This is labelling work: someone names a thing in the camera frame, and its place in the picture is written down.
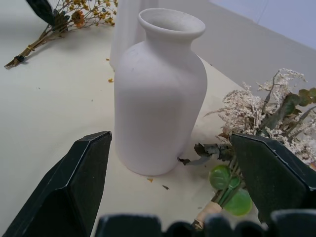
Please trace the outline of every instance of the white table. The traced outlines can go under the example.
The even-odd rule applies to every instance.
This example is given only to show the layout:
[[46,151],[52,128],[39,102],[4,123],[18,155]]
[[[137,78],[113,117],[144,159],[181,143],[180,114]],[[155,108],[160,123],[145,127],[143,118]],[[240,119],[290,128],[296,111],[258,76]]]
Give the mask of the white table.
[[[2,17],[11,19],[0,28],[0,65],[5,65],[36,39],[45,24],[32,13]],[[44,46],[25,65],[0,69],[0,235],[77,139],[113,131],[114,84],[108,79],[114,72],[106,61],[112,32],[112,27],[80,30]],[[197,158],[195,142],[216,142],[214,135],[223,123],[216,115],[203,116],[221,107],[222,98],[239,88],[209,64],[205,67],[208,92],[184,158]],[[214,195],[207,181],[210,164],[205,168],[179,163],[151,183],[127,170],[114,146],[113,141],[97,219],[108,213],[150,213],[160,217],[165,229],[176,220],[193,221],[198,208]],[[240,220],[224,214],[233,222]],[[244,219],[255,216],[252,211]]]

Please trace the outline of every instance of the white ceramic vase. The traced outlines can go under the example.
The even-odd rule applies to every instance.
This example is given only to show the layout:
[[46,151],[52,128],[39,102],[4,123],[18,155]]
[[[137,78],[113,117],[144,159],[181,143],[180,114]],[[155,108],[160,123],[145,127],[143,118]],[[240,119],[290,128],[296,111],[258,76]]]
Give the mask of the white ceramic vase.
[[119,159],[142,175],[172,170],[188,144],[207,89],[191,43],[205,24],[183,12],[139,14],[146,40],[122,56],[115,73],[115,143]]
[[118,14],[110,54],[110,65],[114,70],[128,48],[145,40],[145,31],[138,22],[138,14],[144,9],[153,7],[158,7],[158,0],[118,1]]

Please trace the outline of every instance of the vase rim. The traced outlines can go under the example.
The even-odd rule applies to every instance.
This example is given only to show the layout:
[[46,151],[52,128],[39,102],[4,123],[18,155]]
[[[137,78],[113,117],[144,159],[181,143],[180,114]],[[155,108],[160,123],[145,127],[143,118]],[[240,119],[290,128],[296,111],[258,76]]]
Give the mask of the vase rim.
[[187,13],[165,9],[148,8],[138,15],[141,26],[148,33],[171,38],[194,40],[205,31],[205,24]]

